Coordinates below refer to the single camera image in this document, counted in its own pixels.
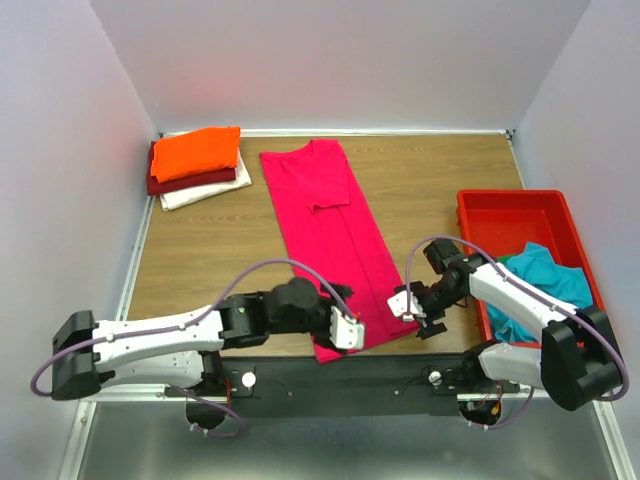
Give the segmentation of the pink t shirt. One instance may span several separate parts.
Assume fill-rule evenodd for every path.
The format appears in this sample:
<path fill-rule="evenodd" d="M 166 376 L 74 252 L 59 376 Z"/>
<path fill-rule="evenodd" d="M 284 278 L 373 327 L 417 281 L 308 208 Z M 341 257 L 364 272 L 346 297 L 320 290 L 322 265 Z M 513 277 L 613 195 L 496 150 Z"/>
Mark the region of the pink t shirt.
<path fill-rule="evenodd" d="M 365 348 L 414 333 L 387 304 L 403 281 L 340 143 L 313 139 L 260 162 L 289 257 L 352 289 Z"/>

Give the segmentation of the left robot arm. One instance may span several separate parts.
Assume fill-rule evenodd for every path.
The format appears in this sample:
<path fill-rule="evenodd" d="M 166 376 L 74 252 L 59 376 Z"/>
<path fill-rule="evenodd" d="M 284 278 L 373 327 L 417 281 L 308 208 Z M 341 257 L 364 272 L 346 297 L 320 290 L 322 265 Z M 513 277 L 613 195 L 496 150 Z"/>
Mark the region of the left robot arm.
<path fill-rule="evenodd" d="M 269 291 L 234 294 L 217 306 L 134 321 L 97 321 L 73 313 L 52 340 L 51 398 L 77 400 L 126 384 L 196 389 L 216 377 L 215 356 L 264 344 L 271 336 L 308 334 L 343 354 L 364 345 L 365 327 L 347 311 L 350 288 L 316 287 L 295 277 Z"/>

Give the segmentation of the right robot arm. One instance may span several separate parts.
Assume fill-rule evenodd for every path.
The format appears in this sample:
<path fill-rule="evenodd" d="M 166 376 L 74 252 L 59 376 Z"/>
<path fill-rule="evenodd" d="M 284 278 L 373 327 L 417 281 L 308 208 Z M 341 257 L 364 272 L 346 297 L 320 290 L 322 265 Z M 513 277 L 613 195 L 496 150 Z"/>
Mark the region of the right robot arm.
<path fill-rule="evenodd" d="M 561 408 L 574 411 L 591 401 L 613 402 L 630 387 L 629 373 L 606 312 L 579 308 L 516 277 L 482 250 L 466 255 L 462 239 L 427 237 L 422 251 L 438 282 L 405 284 L 404 318 L 418 324 L 422 339 L 444 332 L 447 309 L 472 297 L 498 308 L 535 338 L 537 348 L 487 341 L 467 350 L 461 372 L 468 385 L 508 381 L 546 391 Z"/>

